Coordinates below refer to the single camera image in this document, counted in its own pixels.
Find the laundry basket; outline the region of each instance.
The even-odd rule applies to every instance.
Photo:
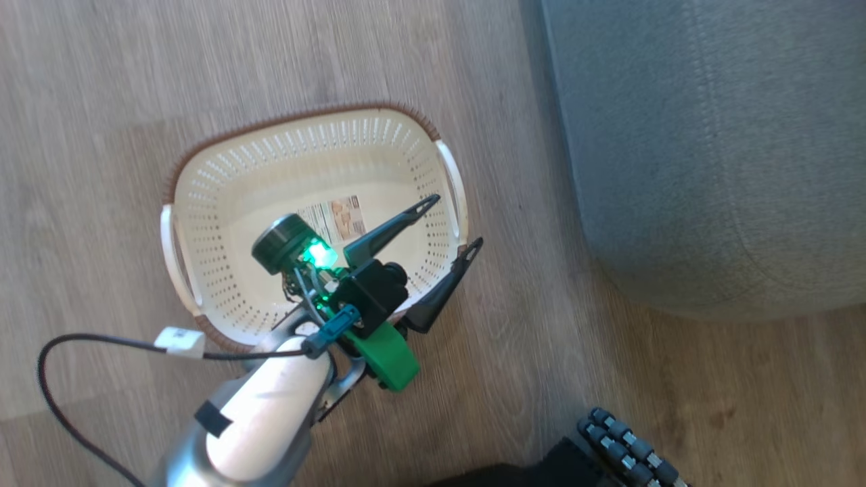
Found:
[[[342,255],[431,193],[440,203],[378,255],[409,276],[397,313],[448,274],[467,242],[466,196],[448,147],[425,117],[390,103],[272,120],[178,164],[161,216],[165,266],[198,326],[223,348],[249,350],[295,306],[250,253],[274,220],[300,214]]]

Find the gray fabric upholstery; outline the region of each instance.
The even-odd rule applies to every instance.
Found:
[[[866,2],[545,0],[591,250],[627,295],[866,302]]]

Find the white basket handle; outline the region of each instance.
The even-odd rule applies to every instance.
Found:
[[[165,268],[168,269],[168,276],[171,278],[171,283],[174,284],[174,290],[178,293],[180,301],[193,316],[199,316],[202,314],[202,310],[199,308],[202,303],[201,298],[197,299],[195,297],[192,288],[186,282],[184,272],[180,267],[178,250],[174,245],[174,218],[172,216],[172,209],[173,205],[164,205],[162,214],[159,217],[159,235],[162,238]]]
[[[466,206],[466,191],[463,189],[463,179],[457,169],[457,163],[451,150],[441,140],[436,141],[436,148],[445,164],[445,174],[448,176],[448,186],[451,191],[451,210],[455,213],[455,237],[460,245],[466,245],[469,237],[469,209]]]

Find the wire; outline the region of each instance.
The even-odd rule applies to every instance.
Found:
[[[42,396],[45,398],[45,402],[48,404],[48,409],[51,411],[51,414],[54,415],[57,422],[63,426],[69,435],[75,439],[81,446],[83,446],[87,451],[93,453],[99,460],[102,460],[106,465],[117,471],[123,478],[129,481],[130,484],[135,487],[146,487],[145,483],[139,480],[135,475],[129,471],[123,464],[112,458],[108,453],[102,450],[99,446],[91,442],[89,439],[85,438],[84,435],[78,431],[78,429],[72,425],[69,419],[65,414],[60,410],[60,407],[57,405],[57,402],[54,399],[54,396],[51,394],[50,389],[48,389],[48,380],[45,377],[45,363],[48,359],[48,353],[51,352],[51,349],[60,345],[61,343],[65,343],[67,341],[98,341],[102,343],[110,343],[113,345],[121,345],[123,347],[131,347],[138,348],[139,350],[146,350],[148,352],[155,352],[158,354],[165,354],[165,348],[156,347],[153,344],[146,341],[139,340],[131,340],[128,338],[120,338],[117,336],[110,336],[105,334],[90,334],[90,333],[73,333],[73,334],[62,334],[58,337],[55,337],[51,341],[45,344],[42,347],[42,351],[39,353],[39,359],[36,361],[36,377],[39,381],[39,388],[42,391]],[[304,353],[300,350],[288,350],[284,352],[265,352],[258,354],[213,354],[213,353],[205,353],[202,357],[205,360],[219,360],[219,361],[239,361],[239,360],[255,360],[255,359],[273,359],[278,357],[298,357],[302,356]]]

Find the basket rim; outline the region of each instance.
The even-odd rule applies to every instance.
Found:
[[[165,182],[162,203],[163,205],[174,205],[174,194],[178,188],[178,182],[180,180],[181,173],[184,171],[185,167],[190,163],[190,161],[192,161],[200,152],[207,149],[208,147],[244,135],[246,133],[252,133],[256,130],[272,127],[274,125],[279,125],[282,123],[306,119],[310,117],[336,114],[340,112],[351,112],[356,110],[393,110],[395,112],[404,114],[417,122],[418,125],[420,125],[421,128],[423,128],[423,130],[427,133],[432,142],[436,142],[437,140],[440,140],[442,138],[439,135],[439,131],[436,130],[436,126],[434,126],[433,122],[430,121],[430,118],[422,114],[418,109],[410,107],[408,104],[401,101],[379,100],[361,101],[356,103],[333,103],[313,109],[303,110],[296,114],[276,116],[270,119],[258,121],[244,127],[220,133],[214,137],[210,137],[194,145],[194,147],[188,150],[183,155],[183,157],[181,157],[180,160],[175,163],[174,167],[172,168],[171,175]],[[199,329],[201,329],[210,340],[214,341],[222,349],[241,354],[248,353],[250,350],[253,349],[252,345],[247,345],[238,341],[234,341],[222,332],[220,332],[217,327],[215,327],[213,323],[210,322],[210,319],[207,317],[207,315],[196,315],[193,316],[193,319],[195,320]]]
[[[442,138],[439,135],[439,131],[436,130],[436,126],[434,126],[433,122],[430,121],[430,118],[422,114],[416,108],[410,107],[408,104],[400,101],[362,101],[359,103],[333,103],[311,110],[305,110],[297,114],[282,115],[271,119],[258,121],[248,126],[220,133],[214,137],[210,137],[206,140],[203,140],[202,142],[199,142],[198,144],[194,145],[194,147],[192,147],[189,151],[187,151],[184,156],[177,163],[175,163],[174,167],[172,167],[171,175],[165,183],[162,203],[163,205],[174,204],[174,193],[178,188],[178,182],[180,181],[181,173],[183,173],[186,165],[188,165],[190,161],[192,161],[200,152],[210,146],[214,146],[215,144],[219,144],[220,142],[224,142],[229,139],[234,139],[235,137],[238,137],[240,135],[255,132],[256,130],[262,130],[263,128],[272,127],[274,125],[280,125],[283,123],[311,117],[318,117],[321,115],[337,114],[340,112],[352,112],[356,110],[393,110],[395,112],[404,114],[417,122],[418,125],[420,125],[421,128],[423,128],[427,135],[430,137],[431,141],[436,142],[437,140],[440,140]]]

